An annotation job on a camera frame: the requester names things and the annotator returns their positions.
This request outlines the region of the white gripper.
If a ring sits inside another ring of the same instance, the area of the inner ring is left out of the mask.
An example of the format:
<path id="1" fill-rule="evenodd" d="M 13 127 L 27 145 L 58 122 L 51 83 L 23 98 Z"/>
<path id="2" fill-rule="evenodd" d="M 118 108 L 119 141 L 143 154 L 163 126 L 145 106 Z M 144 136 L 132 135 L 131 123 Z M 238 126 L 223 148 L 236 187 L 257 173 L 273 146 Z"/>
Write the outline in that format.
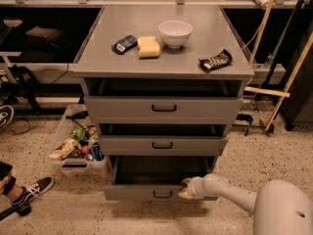
<path id="1" fill-rule="evenodd" d="M 203 199 L 206 196 L 206 191 L 203 187 L 202 177 L 185 178 L 183 184 L 188 185 L 187 190 L 183 189 L 178 192 L 178 196 L 183 199 Z"/>

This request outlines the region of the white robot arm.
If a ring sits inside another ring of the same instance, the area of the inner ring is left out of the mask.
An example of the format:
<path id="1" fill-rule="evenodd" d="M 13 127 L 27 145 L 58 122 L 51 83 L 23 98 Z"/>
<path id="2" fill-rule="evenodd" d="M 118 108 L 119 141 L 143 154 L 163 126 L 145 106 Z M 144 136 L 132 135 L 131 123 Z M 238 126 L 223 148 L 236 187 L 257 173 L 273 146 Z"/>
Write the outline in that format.
<path id="1" fill-rule="evenodd" d="M 237 187 L 218 174 L 183 180 L 181 198 L 223 197 L 253 214 L 253 235 L 313 235 L 313 201 L 285 180 L 266 182 L 257 192 Z"/>

